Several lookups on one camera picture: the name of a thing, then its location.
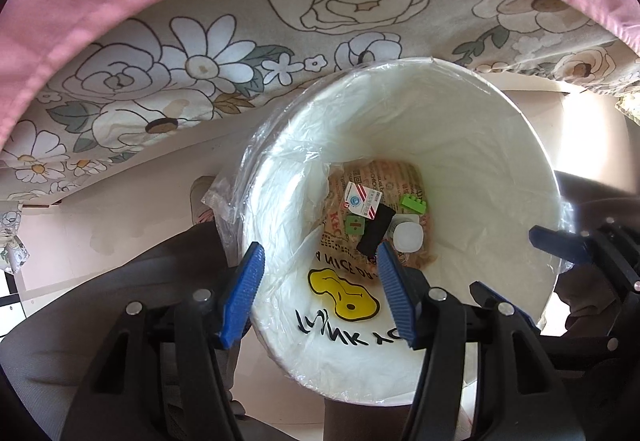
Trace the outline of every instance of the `green lego brick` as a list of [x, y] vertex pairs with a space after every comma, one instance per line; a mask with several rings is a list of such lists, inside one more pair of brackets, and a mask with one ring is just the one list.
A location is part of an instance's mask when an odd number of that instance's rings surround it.
[[427, 211], [427, 201], [422, 201], [422, 199], [418, 199], [416, 196], [410, 194], [404, 194], [402, 196], [400, 205], [420, 215]]
[[364, 217], [347, 215], [344, 220], [344, 231], [349, 235], [364, 235]]

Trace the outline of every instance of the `label tag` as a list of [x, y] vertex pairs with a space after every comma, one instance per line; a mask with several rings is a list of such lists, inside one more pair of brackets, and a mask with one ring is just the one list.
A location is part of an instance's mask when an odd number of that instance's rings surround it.
[[376, 218], [382, 192], [349, 181], [344, 191], [344, 207], [352, 214]]

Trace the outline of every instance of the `plastic trash bag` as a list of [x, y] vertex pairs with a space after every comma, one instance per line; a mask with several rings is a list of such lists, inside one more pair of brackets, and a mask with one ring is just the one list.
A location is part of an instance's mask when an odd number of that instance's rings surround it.
[[[217, 177], [204, 201], [229, 261], [252, 241], [266, 252], [252, 322], [270, 356], [328, 398], [405, 405], [424, 352], [398, 337], [378, 280], [318, 247], [330, 165], [374, 158], [420, 170], [437, 256], [424, 273], [466, 303], [480, 280], [538, 320], [559, 261], [534, 249], [528, 231], [557, 228], [564, 206], [519, 109], [478, 75], [433, 58], [319, 80], [275, 111]], [[311, 277], [323, 279], [324, 293]], [[366, 303], [362, 316], [345, 320], [340, 306], [355, 300]], [[465, 371], [467, 383], [475, 377], [473, 366]]]

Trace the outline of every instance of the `floor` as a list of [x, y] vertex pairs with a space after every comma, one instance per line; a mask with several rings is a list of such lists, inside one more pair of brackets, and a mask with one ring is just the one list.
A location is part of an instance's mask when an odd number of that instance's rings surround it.
[[[615, 100], [548, 80], [513, 76], [503, 73], [489, 79], [529, 118], [556, 169], [636, 192], [639, 163], [630, 133], [637, 129], [615, 110]], [[250, 121], [238, 119], [231, 136], [118, 173], [59, 205], [25, 208], [19, 234], [31, 259], [16, 280], [25, 314], [188, 228], [191, 182], [216, 174], [224, 159], [240, 153], [242, 139], [266, 113], [256, 112]], [[149, 179], [154, 179], [151, 188]], [[545, 333], [562, 334], [567, 313], [553, 298]], [[233, 393], [250, 415], [297, 439], [322, 439], [322, 398], [284, 376], [252, 332], [242, 343]]]

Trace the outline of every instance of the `floral fabric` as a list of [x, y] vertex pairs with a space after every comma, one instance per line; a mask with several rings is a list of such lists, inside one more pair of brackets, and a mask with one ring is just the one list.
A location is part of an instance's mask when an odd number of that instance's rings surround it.
[[574, 82], [640, 117], [637, 55], [560, 0], [165, 0], [50, 79], [0, 152], [0, 199], [62, 197], [201, 121], [428, 55]]
[[20, 226], [20, 202], [0, 201], [0, 270], [15, 274], [29, 258], [16, 233]]

